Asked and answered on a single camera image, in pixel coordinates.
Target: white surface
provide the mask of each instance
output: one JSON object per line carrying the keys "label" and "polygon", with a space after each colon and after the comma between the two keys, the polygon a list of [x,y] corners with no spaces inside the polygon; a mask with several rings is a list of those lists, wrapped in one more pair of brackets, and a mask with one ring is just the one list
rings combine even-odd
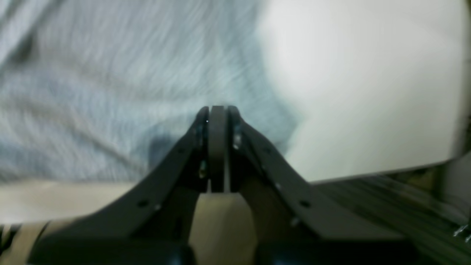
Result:
{"label": "white surface", "polygon": [[287,156],[304,178],[453,156],[464,121],[464,1],[272,0],[264,10],[269,76],[304,119]]}

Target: black metal bracket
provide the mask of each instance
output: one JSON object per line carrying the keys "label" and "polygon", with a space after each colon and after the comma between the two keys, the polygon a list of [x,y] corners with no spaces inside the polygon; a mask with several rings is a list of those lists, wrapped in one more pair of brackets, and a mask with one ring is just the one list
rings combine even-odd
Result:
{"label": "black metal bracket", "polygon": [[202,108],[143,181],[34,246],[29,264],[195,264],[187,241],[196,202],[239,192],[252,209],[257,264],[416,264],[403,235],[312,192],[236,107]]}

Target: light blue fabric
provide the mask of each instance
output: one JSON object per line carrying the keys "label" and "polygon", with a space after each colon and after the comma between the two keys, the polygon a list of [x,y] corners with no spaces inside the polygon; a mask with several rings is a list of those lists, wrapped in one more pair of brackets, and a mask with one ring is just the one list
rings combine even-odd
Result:
{"label": "light blue fabric", "polygon": [[286,148],[256,1],[0,1],[1,181],[138,180],[203,106],[237,106]]}

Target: bolt hole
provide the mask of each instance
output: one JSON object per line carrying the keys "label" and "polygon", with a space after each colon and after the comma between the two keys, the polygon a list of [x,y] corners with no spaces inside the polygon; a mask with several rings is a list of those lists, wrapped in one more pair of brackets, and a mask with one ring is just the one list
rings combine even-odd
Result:
{"label": "bolt hole", "polygon": [[149,205],[149,200],[147,200],[147,199],[143,199],[143,200],[140,200],[140,201],[138,202],[138,207],[139,207],[139,208],[144,208],[144,207],[146,207],[147,205]]}
{"label": "bolt hole", "polygon": [[311,204],[308,201],[305,201],[305,200],[300,200],[299,204],[301,204],[301,206],[303,206],[305,208],[311,207]]}

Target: beige surface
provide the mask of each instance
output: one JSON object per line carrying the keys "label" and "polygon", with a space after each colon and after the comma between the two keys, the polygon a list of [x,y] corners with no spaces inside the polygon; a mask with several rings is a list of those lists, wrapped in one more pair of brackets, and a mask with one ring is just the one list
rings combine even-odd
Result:
{"label": "beige surface", "polygon": [[[70,222],[51,222],[44,235]],[[0,264],[25,264],[44,224],[23,224],[12,247],[0,256]],[[189,239],[198,264],[250,265],[256,243],[250,209],[239,194],[203,194],[200,197]]]}
{"label": "beige surface", "polygon": [[42,222],[90,214],[120,197],[132,183],[23,182],[0,186],[0,224]]}

